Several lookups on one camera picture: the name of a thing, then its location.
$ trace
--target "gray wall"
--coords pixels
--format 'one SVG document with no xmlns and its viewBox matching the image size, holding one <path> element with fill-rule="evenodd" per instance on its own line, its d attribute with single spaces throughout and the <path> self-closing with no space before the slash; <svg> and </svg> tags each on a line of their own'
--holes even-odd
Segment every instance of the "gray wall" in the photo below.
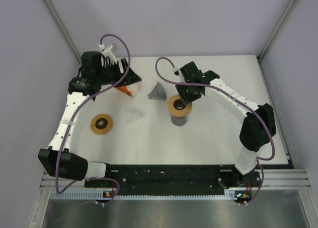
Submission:
<svg viewBox="0 0 318 228">
<path fill-rule="evenodd" d="M 258 54 L 288 1 L 52 0 L 80 52 L 111 32 L 133 56 Z"/>
<path fill-rule="evenodd" d="M 318 0 L 300 0 L 265 58 L 296 165 L 318 199 Z"/>
<path fill-rule="evenodd" d="M 25 227 L 78 64 L 41 0 L 0 0 L 0 226 Z"/>
</svg>

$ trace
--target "purple hose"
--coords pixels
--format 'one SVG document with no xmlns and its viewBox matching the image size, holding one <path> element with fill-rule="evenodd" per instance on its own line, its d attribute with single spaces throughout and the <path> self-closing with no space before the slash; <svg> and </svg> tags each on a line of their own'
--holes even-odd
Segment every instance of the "purple hose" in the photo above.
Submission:
<svg viewBox="0 0 318 228">
<path fill-rule="evenodd" d="M 77 113 L 80 111 L 80 109 L 91 99 L 95 98 L 96 96 L 108 91 L 109 89 L 111 88 L 114 88 L 116 85 L 118 85 L 127 75 L 128 73 L 128 70 L 130 68 L 130 52 L 129 52 L 129 49 L 126 45 L 126 43 L 120 38 L 118 37 L 117 35 L 115 34 L 105 34 L 101 37 L 100 39 L 100 44 L 102 43 L 102 40 L 105 38 L 105 37 L 108 37 L 108 36 L 111 36 L 111 37 L 114 37 L 114 38 L 117 38 L 123 45 L 124 47 L 126 48 L 126 51 L 127 51 L 127 55 L 128 55 L 128 65 L 127 65 L 127 68 L 126 68 L 126 71 L 125 73 L 123 74 L 123 76 L 116 82 L 114 83 L 113 85 L 109 86 L 108 88 L 104 89 L 104 90 L 101 90 L 100 92 L 98 93 L 95 93 L 94 95 L 91 95 L 89 98 L 87 98 L 85 101 L 82 102 L 82 104 L 80 104 L 77 109 L 75 110 L 74 114 L 72 115 L 71 119 L 70 119 L 70 122 L 72 122 L 74 120 L 74 118 L 76 117 Z M 63 136 L 63 140 L 61 142 L 61 146 L 60 146 L 60 149 L 59 149 L 59 152 L 58 152 L 58 157 L 56 159 L 56 166 L 55 166 L 55 191 L 57 194 L 62 194 L 63 192 L 65 192 L 66 189 L 68 189 L 73 183 L 76 182 L 76 180 L 72 181 L 69 185 L 67 185 L 62 191 L 59 190 L 59 168 L 60 168 L 60 160 L 61 160 L 61 155 L 62 155 L 62 150 L 63 150 L 63 147 L 64 147 L 64 144 L 65 144 L 65 141 L 67 139 L 67 134 L 69 133 L 71 129 L 71 124 L 68 125 L 68 127 L 66 128 L 66 131 L 65 131 L 65 134 Z"/>
<path fill-rule="evenodd" d="M 107 180 L 107 181 L 112 181 L 112 182 L 115 182 L 116 185 L 117 185 L 117 189 L 116 189 L 116 192 L 114 194 L 114 196 L 108 200 L 107 202 L 105 202 L 104 204 L 105 205 L 108 205 L 110 203 L 112 203 L 115 199 L 115 197 L 117 196 L 118 192 L 119 192 L 119 189 L 120 189 L 120 185 L 119 183 L 115 180 L 115 179 L 112 179 L 112 178 L 107 178 L 107 177 L 104 177 L 104 178 L 91 178 L 91 180 Z M 57 222 L 60 222 L 61 220 L 63 220 L 66 216 L 68 216 L 70 213 L 73 213 L 76 209 L 78 209 L 79 207 L 83 206 L 83 205 L 86 205 L 86 204 L 90 204 L 90 203 L 95 203 L 94 201 L 86 201 L 86 202 L 82 202 L 80 204 L 78 204 L 77 206 L 69 209 L 67 212 L 65 212 L 64 215 L 62 215 L 61 217 L 59 217 L 58 219 L 54 219 L 53 218 L 53 214 L 52 214 L 52 207 L 50 208 L 49 210 L 49 215 L 50 215 L 50 218 L 51 220 L 54 222 L 54 223 L 57 223 Z"/>
<path fill-rule="evenodd" d="M 220 91 L 222 92 L 224 95 L 226 95 L 227 97 L 231 98 L 232 100 L 234 100 L 236 103 L 240 104 L 241 106 L 245 107 L 247 110 L 249 110 L 251 113 L 253 113 L 253 115 L 256 116 L 256 118 L 261 122 L 262 126 L 264 127 L 265 131 L 266 131 L 266 134 L 269 138 L 269 141 L 270 141 L 270 144 L 272 146 L 272 155 L 271 157 L 269 158 L 262 158 L 262 157 L 256 157 L 257 159 L 259 160 L 264 160 L 264 161 L 270 161 L 274 158 L 275 156 L 275 145 L 274 145 L 274 142 L 273 142 L 273 139 L 272 139 L 272 135 L 270 134 L 265 122 L 263 121 L 263 119 L 252 109 L 250 108 L 249 106 L 245 105 L 244 103 L 240 102 L 239 100 L 235 99 L 233 96 L 231 96 L 230 94 L 228 94 L 226 91 L 216 87 L 216 86 L 213 86 L 213 85 L 207 85 L 207 84 L 200 84 L 200 83 L 181 83 L 181 82 L 174 82 L 174 81 L 170 81 L 170 80 L 167 80 L 165 79 L 163 76 L 161 76 L 161 74 L 159 73 L 158 71 L 158 62 L 161 60 L 161 59 L 165 59 L 167 60 L 168 62 L 170 62 L 170 64 L 174 67 L 174 64 L 173 62 L 169 59 L 169 58 L 166 58 L 166 57 L 160 57 L 157 59 L 156 61 L 156 65 L 155 65 L 155 69 L 156 69 L 156 72 L 158 74 L 158 76 L 168 82 L 168 83 L 171 83 L 171 84 L 175 84 L 175 85 L 191 85 L 191 86 L 205 86 L 205 87 L 209 87 L 209 88 L 212 88 L 212 89 L 215 89 L 217 91 Z"/>
</svg>

